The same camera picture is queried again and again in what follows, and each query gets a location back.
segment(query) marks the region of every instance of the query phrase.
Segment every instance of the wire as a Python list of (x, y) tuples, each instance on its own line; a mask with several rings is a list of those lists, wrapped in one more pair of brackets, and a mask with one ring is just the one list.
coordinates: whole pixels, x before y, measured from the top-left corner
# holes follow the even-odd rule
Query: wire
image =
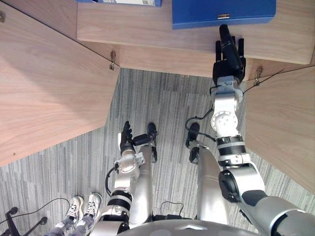
[(184, 204), (183, 204), (183, 203), (174, 203), (174, 202), (170, 202), (170, 201), (162, 202), (161, 206), (159, 207), (159, 212), (160, 212), (161, 215), (162, 215), (162, 205), (163, 205), (164, 203), (181, 204), (181, 205), (182, 205), (182, 208), (181, 208), (181, 210), (179, 211), (179, 216), (181, 216), (182, 210), (183, 210), (183, 208), (184, 208)]
[(247, 90), (245, 90), (245, 91), (243, 92), (243, 95), (244, 95), (244, 93), (246, 93), (248, 90), (250, 90), (250, 89), (252, 89), (252, 88), (254, 88), (254, 87), (260, 85), (261, 83), (263, 83), (263, 82), (265, 82), (265, 81), (271, 79), (272, 77), (274, 77), (275, 75), (278, 75), (278, 74), (281, 73), (282, 71), (284, 71), (284, 69), (278, 71), (276, 74), (273, 74), (273, 75), (269, 76), (267, 79), (264, 79), (263, 81), (260, 81), (260, 82), (258, 82), (257, 84), (254, 84), (253, 86), (251, 86), (250, 88), (248, 88)]
[(105, 189), (106, 189), (106, 193), (111, 196), (112, 195), (112, 192), (109, 190), (108, 188), (108, 178), (110, 177), (110, 173), (112, 173), (113, 170), (116, 169), (116, 166), (114, 166), (112, 169), (110, 169), (106, 175), (106, 178), (105, 178)]
[(185, 129), (188, 130), (189, 132), (194, 133), (194, 134), (197, 134), (197, 135), (204, 135), (204, 136), (206, 136), (207, 138), (211, 139), (213, 142), (215, 142), (216, 139), (213, 138), (213, 137), (211, 137), (210, 135), (204, 134), (204, 133), (200, 133), (200, 132), (196, 132), (196, 131), (194, 131), (194, 130), (189, 130), (189, 128), (187, 127), (187, 124), (188, 124), (189, 121), (191, 121), (192, 119), (202, 120), (202, 119), (204, 119), (205, 117), (207, 117), (207, 116), (212, 112), (212, 110), (213, 110), (213, 108), (211, 107), (211, 108), (206, 112), (206, 114), (205, 114), (203, 117), (197, 117), (197, 116), (195, 116), (195, 117), (191, 117), (191, 118), (189, 118), (188, 120), (186, 120), (186, 122), (185, 122)]
[(4, 222), (7, 221), (7, 220), (10, 220), (10, 219), (13, 219), (13, 218), (16, 218), (16, 217), (19, 217), (19, 216), (34, 214), (34, 213), (36, 213), (36, 212), (42, 210), (45, 206), (47, 206), (47, 205), (50, 204), (51, 202), (53, 202), (53, 201), (55, 201), (55, 200), (58, 200), (58, 199), (66, 200), (67, 203), (68, 203), (68, 205), (69, 205), (69, 207), (68, 207), (68, 210), (69, 210), (69, 208), (70, 208), (70, 202), (68, 201), (68, 199), (66, 199), (66, 198), (55, 198), (55, 199), (51, 200), (50, 202), (46, 203), (45, 205), (43, 205), (40, 209), (38, 209), (38, 210), (36, 210), (36, 211), (30, 212), (30, 213), (21, 214), (21, 215), (15, 215), (15, 216), (13, 216), (13, 217), (11, 217), (11, 218), (8, 218), (8, 219), (6, 219), (6, 220), (1, 221), (0, 224), (4, 223)]

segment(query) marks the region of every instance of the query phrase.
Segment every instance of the blue binder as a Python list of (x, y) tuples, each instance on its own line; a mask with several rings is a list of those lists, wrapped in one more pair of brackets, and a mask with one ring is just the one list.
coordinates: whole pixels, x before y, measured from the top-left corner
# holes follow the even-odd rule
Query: blue binder
[(276, 0), (173, 0), (173, 29), (267, 23)]

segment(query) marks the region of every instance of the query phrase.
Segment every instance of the cabinet door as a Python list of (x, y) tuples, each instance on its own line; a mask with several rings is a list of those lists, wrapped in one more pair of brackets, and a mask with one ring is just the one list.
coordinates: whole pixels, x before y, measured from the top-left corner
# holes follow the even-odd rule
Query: cabinet door
[(120, 68), (0, 2), (0, 166), (106, 122)]
[(315, 194), (314, 66), (248, 91), (246, 127), (249, 149)]

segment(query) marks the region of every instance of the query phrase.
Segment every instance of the gray striped carpet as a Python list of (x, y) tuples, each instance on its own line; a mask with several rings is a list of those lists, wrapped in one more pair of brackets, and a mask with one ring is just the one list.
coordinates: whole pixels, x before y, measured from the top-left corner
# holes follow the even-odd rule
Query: gray striped carpet
[[(104, 127), (0, 168), (0, 221), (13, 206), (19, 208), (18, 213), (26, 213), (58, 197), (70, 199), (81, 195), (87, 199), (91, 191), (99, 192), (106, 202), (105, 175), (119, 157), (117, 134), (126, 120), (130, 121), (134, 136), (144, 133), (150, 121), (158, 128), (158, 162), (153, 165), (154, 213), (159, 213), (163, 201), (182, 202), (182, 216), (194, 218), (197, 168), (188, 160), (184, 123), (191, 116), (204, 115), (210, 108), (210, 85), (209, 78), (122, 69)], [(243, 104), (239, 112), (242, 133), (244, 107)], [(200, 125), (202, 132), (214, 135), (209, 118)], [(214, 143), (199, 139), (217, 157)], [(283, 197), (315, 214), (314, 195), (259, 156), (252, 153), (252, 157), (265, 180), (268, 195)], [(24, 234), (42, 216), (47, 216), (47, 224), (33, 234), (43, 235), (63, 219), (66, 210), (67, 203), (57, 200), (33, 215), (16, 218), (15, 222)], [(179, 210), (179, 205), (164, 204), (162, 213), (178, 214)], [(234, 226), (255, 230), (233, 205), (230, 221)], [(1, 224), (0, 234), (6, 228), (5, 223)]]

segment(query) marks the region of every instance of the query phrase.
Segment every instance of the sneaker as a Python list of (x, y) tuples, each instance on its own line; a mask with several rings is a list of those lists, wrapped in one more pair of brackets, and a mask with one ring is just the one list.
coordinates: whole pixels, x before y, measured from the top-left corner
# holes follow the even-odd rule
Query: sneaker
[(100, 205), (102, 204), (103, 198), (98, 193), (91, 193), (89, 196), (89, 202), (84, 208), (84, 215), (90, 215), (94, 219), (100, 215)]
[(69, 217), (71, 220), (73, 220), (74, 223), (82, 219), (83, 217), (82, 205), (83, 198), (81, 198), (80, 196), (73, 197), (70, 200), (70, 207), (66, 214), (66, 217)]

